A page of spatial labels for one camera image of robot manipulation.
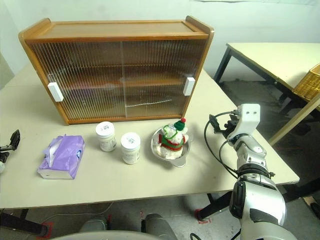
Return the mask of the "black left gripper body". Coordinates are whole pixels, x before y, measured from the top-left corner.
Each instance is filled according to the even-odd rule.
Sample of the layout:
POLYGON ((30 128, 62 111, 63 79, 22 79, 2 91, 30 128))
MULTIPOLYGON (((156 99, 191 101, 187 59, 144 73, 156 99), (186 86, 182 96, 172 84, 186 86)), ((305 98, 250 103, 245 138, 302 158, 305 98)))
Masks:
POLYGON ((11 149, 10 145, 4 145, 0 147, 0 162, 5 163, 8 156, 10 155, 9 150, 11 149))

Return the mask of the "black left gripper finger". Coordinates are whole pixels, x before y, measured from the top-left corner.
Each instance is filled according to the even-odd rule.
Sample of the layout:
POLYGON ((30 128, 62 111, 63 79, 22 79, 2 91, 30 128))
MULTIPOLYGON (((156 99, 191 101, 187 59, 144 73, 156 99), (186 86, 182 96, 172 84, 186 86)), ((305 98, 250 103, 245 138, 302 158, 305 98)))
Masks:
POLYGON ((17 129, 10 138, 10 149, 15 151, 18 148, 18 145, 20 143, 20 131, 17 129))

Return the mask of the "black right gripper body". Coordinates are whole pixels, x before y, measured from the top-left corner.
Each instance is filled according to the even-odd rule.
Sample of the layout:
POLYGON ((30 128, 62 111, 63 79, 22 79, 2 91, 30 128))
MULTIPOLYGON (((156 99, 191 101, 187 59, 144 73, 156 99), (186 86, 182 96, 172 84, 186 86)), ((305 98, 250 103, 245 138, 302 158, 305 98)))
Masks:
POLYGON ((228 136, 234 137, 235 136, 234 131, 239 122, 237 115, 230 114, 229 117, 230 117, 230 120, 228 120, 227 123, 224 124, 225 130, 222 131, 222 135, 224 137, 228 137, 228 136))

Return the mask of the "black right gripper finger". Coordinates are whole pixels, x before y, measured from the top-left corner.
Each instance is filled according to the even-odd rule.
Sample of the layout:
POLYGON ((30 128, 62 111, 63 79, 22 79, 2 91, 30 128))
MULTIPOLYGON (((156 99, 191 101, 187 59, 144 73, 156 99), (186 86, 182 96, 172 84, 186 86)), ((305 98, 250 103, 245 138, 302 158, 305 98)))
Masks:
POLYGON ((220 125, 218 123, 217 117, 215 115, 212 115, 212 114, 209 115, 209 123, 212 125, 213 131, 215 134, 222 133, 222 130, 221 130, 220 125))

